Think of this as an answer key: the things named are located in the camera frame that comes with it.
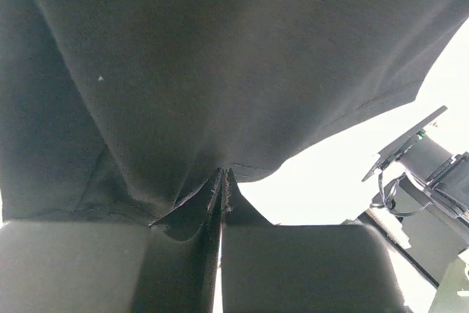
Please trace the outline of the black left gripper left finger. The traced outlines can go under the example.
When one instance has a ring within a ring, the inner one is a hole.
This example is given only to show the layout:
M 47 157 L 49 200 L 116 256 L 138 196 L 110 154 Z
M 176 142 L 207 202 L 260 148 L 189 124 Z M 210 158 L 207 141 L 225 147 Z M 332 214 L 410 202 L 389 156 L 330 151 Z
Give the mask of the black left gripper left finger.
M 3 312 L 211 312 L 224 171 L 152 224 L 117 216 L 1 226 Z

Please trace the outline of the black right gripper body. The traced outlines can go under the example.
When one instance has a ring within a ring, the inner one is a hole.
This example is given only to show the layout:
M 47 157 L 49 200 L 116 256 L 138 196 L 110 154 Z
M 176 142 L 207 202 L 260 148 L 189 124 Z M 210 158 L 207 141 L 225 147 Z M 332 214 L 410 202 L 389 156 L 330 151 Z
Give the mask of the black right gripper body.
M 362 179 L 365 182 L 378 176 L 380 201 L 373 207 L 384 208 L 397 218 L 436 210 L 447 224 L 468 224 L 468 153 L 451 154 L 427 132 L 446 111 L 446 106 L 436 109 L 378 152 Z M 395 196 L 404 181 L 424 198 L 421 206 L 410 212 L 395 209 Z

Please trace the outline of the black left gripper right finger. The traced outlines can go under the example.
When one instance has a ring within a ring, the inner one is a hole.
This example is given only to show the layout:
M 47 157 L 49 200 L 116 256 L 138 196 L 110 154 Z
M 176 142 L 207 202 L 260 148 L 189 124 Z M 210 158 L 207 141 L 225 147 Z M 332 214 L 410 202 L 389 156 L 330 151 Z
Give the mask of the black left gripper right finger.
M 225 312 L 406 312 L 387 243 L 368 225 L 281 226 L 224 175 Z

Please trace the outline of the black skirt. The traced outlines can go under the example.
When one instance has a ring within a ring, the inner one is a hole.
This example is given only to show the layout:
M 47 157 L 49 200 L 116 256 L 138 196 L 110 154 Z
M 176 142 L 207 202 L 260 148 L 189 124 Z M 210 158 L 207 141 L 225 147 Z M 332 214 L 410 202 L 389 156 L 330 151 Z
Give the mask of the black skirt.
M 1 0 L 4 219 L 155 221 L 413 101 L 468 0 Z

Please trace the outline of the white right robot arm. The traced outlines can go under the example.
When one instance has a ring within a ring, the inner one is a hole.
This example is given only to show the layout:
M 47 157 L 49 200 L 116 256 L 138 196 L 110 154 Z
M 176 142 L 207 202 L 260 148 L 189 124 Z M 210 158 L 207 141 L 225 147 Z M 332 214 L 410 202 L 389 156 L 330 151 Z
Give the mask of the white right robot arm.
M 441 106 L 381 149 L 363 177 L 378 192 L 357 223 L 369 224 L 435 289 L 430 312 L 468 311 L 468 153 L 429 135 Z

